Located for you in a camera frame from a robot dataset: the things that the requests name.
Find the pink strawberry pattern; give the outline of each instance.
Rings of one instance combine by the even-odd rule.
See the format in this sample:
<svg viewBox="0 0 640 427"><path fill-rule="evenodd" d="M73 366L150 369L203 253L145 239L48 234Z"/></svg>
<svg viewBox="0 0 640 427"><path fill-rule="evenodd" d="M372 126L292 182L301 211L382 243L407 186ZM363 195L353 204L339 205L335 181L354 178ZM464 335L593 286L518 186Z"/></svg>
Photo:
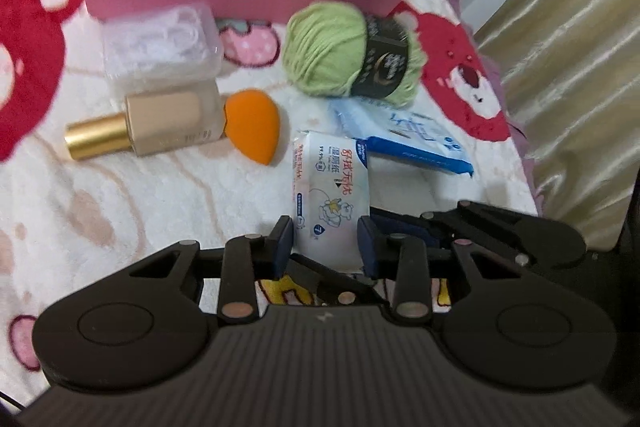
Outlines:
<svg viewBox="0 0 640 427"><path fill-rule="evenodd" d="M31 343L31 333L36 317L33 315L18 315L9 325L9 342L14 356L27 371L39 371L40 362L36 357Z"/></svg>
<svg viewBox="0 0 640 427"><path fill-rule="evenodd" d="M241 68L265 68L280 56L280 39L271 23L222 20L218 23L225 58Z"/></svg>

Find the gold bottle cap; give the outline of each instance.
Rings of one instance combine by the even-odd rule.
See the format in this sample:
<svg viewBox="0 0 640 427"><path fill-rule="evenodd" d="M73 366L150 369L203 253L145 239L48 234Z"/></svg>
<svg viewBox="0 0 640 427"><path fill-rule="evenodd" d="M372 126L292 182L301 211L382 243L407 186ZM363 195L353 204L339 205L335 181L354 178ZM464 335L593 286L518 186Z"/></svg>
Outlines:
<svg viewBox="0 0 640 427"><path fill-rule="evenodd" d="M131 149L127 117L121 112L72 123L66 127L66 148L74 160L83 160L116 151Z"/></svg>

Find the blue wet wipes pack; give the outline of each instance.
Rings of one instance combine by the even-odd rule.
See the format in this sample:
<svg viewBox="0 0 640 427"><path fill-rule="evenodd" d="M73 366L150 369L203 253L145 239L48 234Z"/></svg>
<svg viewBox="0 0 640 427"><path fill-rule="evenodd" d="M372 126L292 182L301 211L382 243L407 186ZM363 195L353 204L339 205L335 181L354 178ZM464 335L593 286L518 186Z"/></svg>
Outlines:
<svg viewBox="0 0 640 427"><path fill-rule="evenodd" d="M345 134L366 140L367 152L394 156L455 174L473 174L462 145L425 115L371 98L336 98L331 107Z"/></svg>

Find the yarn label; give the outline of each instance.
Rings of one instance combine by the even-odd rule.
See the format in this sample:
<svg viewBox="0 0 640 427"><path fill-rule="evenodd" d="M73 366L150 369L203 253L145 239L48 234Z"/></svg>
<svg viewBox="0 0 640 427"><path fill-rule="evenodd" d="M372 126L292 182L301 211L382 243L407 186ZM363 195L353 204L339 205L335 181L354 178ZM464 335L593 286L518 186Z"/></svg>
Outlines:
<svg viewBox="0 0 640 427"><path fill-rule="evenodd" d="M407 34L394 19L364 16L367 43L360 74L351 86L352 96L386 98L402 82L409 60Z"/></svg>

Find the satin curtain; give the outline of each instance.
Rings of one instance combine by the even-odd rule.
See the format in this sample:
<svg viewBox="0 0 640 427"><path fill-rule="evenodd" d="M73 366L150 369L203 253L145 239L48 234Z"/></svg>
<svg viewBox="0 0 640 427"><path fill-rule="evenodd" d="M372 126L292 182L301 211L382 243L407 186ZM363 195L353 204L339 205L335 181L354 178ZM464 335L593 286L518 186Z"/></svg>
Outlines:
<svg viewBox="0 0 640 427"><path fill-rule="evenodd" d="M544 214L609 250L640 164L640 0L508 0L476 33L524 125Z"/></svg>

